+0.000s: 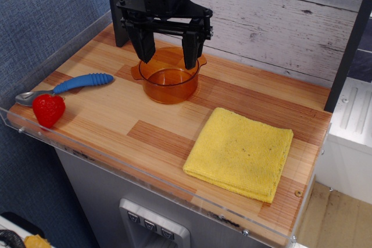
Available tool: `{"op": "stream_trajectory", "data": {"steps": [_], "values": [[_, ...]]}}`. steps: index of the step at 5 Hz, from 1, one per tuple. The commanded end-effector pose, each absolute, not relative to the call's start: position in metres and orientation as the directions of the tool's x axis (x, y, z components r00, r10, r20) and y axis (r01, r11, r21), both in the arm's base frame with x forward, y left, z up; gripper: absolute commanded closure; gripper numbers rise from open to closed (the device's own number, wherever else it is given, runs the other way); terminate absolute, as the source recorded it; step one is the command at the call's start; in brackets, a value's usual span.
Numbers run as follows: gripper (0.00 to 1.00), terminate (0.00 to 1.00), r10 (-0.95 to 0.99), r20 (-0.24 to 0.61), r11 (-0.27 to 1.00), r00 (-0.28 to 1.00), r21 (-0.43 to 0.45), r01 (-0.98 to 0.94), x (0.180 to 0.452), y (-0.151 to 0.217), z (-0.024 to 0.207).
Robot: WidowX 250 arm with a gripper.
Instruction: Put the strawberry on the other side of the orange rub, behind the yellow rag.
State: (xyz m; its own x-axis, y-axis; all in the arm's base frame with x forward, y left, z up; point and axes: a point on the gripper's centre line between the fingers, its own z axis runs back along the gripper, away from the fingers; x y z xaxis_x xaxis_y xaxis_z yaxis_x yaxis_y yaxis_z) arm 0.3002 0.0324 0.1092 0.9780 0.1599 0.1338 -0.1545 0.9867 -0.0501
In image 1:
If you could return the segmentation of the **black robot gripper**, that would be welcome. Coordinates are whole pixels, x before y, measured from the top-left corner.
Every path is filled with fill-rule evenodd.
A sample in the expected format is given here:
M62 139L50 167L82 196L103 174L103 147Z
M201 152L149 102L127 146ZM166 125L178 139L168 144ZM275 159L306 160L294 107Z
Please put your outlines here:
M184 64L196 66L206 39L211 39L212 10L191 0L119 0L121 22L138 58L148 63L155 54L154 33L182 36Z

